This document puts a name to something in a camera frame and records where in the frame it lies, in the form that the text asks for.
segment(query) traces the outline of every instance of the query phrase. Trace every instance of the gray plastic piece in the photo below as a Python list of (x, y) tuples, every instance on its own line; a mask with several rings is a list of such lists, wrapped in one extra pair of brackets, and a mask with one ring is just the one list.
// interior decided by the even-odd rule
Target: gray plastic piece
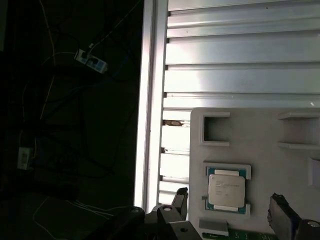
[(228, 224), (226, 220), (218, 220), (213, 218), (200, 219), (199, 229), (201, 233), (229, 236)]
[(308, 159), (308, 184), (320, 188), (320, 160)]
[[(218, 128), (212, 126), (216, 136), (228, 138), (230, 147), (199, 144), (201, 119), (207, 112), (230, 113), (230, 117), (218, 122)], [(309, 157), (318, 159), (320, 152), (278, 147), (278, 142), (316, 145), (319, 121), (317, 118), (278, 120), (280, 114), (319, 112), (319, 108), (195, 108), (190, 121), (188, 216), (197, 231), (201, 232), (200, 219), (218, 219), (227, 221), (233, 229), (272, 234), (267, 215), (270, 196), (275, 192), (287, 196), (301, 216), (320, 222), (320, 215), (314, 210), (319, 208), (320, 191), (308, 186), (307, 162)], [(291, 124), (297, 131), (290, 131)], [(307, 138), (307, 133), (312, 132), (314, 138)], [(252, 209), (246, 205), (246, 214), (206, 209), (206, 166), (216, 163), (252, 167), (251, 180), (245, 185), (246, 202)]]
[(225, 119), (230, 117), (230, 112), (206, 112), (201, 116), (201, 122), (200, 122), (200, 129), (201, 134), (199, 135), (199, 144), (204, 146), (212, 146), (212, 147), (229, 147), (230, 143), (228, 141), (222, 141), (222, 140), (207, 140), (205, 138), (205, 120), (206, 119)]
[(287, 112), (278, 115), (283, 120), (284, 136), (278, 146), (292, 150), (320, 150), (320, 113)]
[(320, 118), (320, 112), (287, 112), (279, 114), (278, 119), (316, 119)]

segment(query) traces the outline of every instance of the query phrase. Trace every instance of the black cable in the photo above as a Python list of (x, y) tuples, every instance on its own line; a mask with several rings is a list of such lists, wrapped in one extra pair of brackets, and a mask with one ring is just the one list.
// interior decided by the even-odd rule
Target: black cable
[(47, 27), (46, 24), (43, 25), (43, 27), (45, 27), (46, 30), (53, 30), (54, 28), (60, 27), (62, 24), (64, 24), (68, 19), (70, 19), (73, 15), (73, 11), (74, 11), (74, 4), (72, 2), (72, 0), (68, 0), (69, 1), (69, 11), (68, 14), (66, 14), (62, 20), (60, 20), (59, 22), (55, 23), (55, 24), (49, 24), (49, 28)]
[[(120, 131), (120, 134), (118, 135), (119, 138), (117, 139), (117, 143), (116, 143), (116, 147), (115, 147), (115, 151), (113, 154), (113, 162), (111, 164), (111, 167), (109, 169), (113, 169), (117, 163), (117, 159), (118, 159), (118, 154), (119, 154), (119, 148), (121, 145), (121, 140), (123, 139), (123, 136), (125, 134), (125, 131), (127, 130), (127, 127), (131, 121), (131, 118), (134, 116), (136, 110), (138, 109), (138, 105), (135, 104), (133, 110), (131, 111), (131, 113), (129, 114), (122, 130)], [(109, 172), (104, 173), (101, 176), (93, 176), (93, 175), (88, 175), (88, 174), (84, 174), (84, 173), (73, 173), (73, 172), (69, 172), (69, 171), (63, 171), (63, 170), (58, 170), (58, 169), (54, 169), (54, 168), (49, 168), (47, 166), (43, 166), (43, 165), (36, 165), (36, 164), (32, 164), (31, 167), (33, 168), (37, 168), (37, 169), (42, 169), (42, 170), (46, 170), (55, 174), (64, 174), (64, 175), (70, 175), (70, 176), (74, 176), (74, 177), (79, 177), (79, 178), (89, 178), (89, 179), (103, 179), (106, 176), (110, 175)]]

